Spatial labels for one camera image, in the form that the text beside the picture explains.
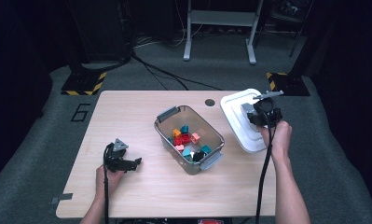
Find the white lid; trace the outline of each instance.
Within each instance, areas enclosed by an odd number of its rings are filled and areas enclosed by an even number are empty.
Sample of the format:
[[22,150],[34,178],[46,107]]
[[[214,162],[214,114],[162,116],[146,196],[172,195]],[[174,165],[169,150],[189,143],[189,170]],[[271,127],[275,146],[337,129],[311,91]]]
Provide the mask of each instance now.
[[223,97],[220,103],[241,147],[247,152],[257,152],[266,148],[261,133],[256,131],[255,125],[250,123],[241,111],[241,105],[255,104],[258,100],[253,97],[258,95],[261,95],[259,91],[247,89]]

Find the gray carpet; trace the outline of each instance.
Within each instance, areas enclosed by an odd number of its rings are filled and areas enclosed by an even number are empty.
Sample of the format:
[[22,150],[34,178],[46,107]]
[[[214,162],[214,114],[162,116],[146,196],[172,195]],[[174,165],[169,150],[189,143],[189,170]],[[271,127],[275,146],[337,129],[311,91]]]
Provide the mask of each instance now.
[[[205,36],[194,40],[191,60],[183,62],[183,42],[178,47],[156,43],[135,48],[147,63],[190,80],[226,91],[269,90],[267,72],[289,72],[296,60],[289,58],[293,39],[263,35],[255,50],[257,65],[247,59],[242,35]],[[108,63],[87,64],[105,67]],[[172,79],[154,71],[161,84],[141,64],[129,63],[109,71],[99,93],[106,90],[184,90]],[[0,174],[0,223],[78,223],[59,219],[56,204],[62,194],[78,148],[90,122],[99,93],[92,96],[61,95],[70,75],[68,67],[51,73],[54,85],[38,119],[20,148]],[[372,223],[372,200],[358,171],[346,159],[330,133],[323,105],[309,77],[303,77],[311,96],[283,96],[275,100],[294,134],[290,156],[296,181],[310,211],[312,223]],[[184,81],[190,90],[212,88]],[[80,104],[88,111],[84,121],[72,122]],[[239,223],[242,217],[234,217]],[[274,223],[262,217],[261,223]]]

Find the transparent plastic bin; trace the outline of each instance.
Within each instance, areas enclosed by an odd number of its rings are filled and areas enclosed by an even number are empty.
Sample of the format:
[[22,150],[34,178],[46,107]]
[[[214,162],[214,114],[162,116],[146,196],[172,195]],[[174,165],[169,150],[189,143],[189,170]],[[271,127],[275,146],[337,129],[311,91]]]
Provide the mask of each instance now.
[[[200,140],[197,144],[192,142],[185,147],[192,151],[199,150],[203,146],[209,146],[212,150],[200,161],[189,161],[170,142],[174,129],[188,126],[188,133],[197,133]],[[201,170],[207,170],[218,162],[223,154],[224,138],[205,119],[187,105],[174,106],[157,116],[154,127],[161,136],[162,144],[183,167],[189,175],[196,175]]]

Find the human arm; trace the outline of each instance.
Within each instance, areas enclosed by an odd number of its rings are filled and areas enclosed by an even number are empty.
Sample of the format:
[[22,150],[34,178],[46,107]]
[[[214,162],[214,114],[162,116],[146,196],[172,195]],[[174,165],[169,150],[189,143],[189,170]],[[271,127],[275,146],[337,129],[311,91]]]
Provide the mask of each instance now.
[[[123,171],[113,173],[107,170],[109,198],[110,195],[116,190],[119,180],[123,174]],[[103,165],[101,165],[96,169],[95,197],[87,214],[83,217],[83,219],[81,219],[80,224],[100,223],[103,216],[104,202],[104,168]]]
[[[258,130],[268,145],[269,130],[262,127]],[[294,179],[288,156],[291,133],[292,127],[287,122],[280,121],[272,141],[271,158],[276,172],[276,223],[308,224],[310,223],[308,209]]]

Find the small round hole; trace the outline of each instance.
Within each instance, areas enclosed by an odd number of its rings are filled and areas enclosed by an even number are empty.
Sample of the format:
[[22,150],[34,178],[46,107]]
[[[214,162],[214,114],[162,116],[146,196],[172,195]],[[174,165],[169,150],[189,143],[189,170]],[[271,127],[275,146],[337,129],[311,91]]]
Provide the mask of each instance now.
[[207,100],[205,101],[205,104],[206,104],[207,106],[214,106],[215,102],[214,102],[214,100],[212,100],[212,99],[207,99]]

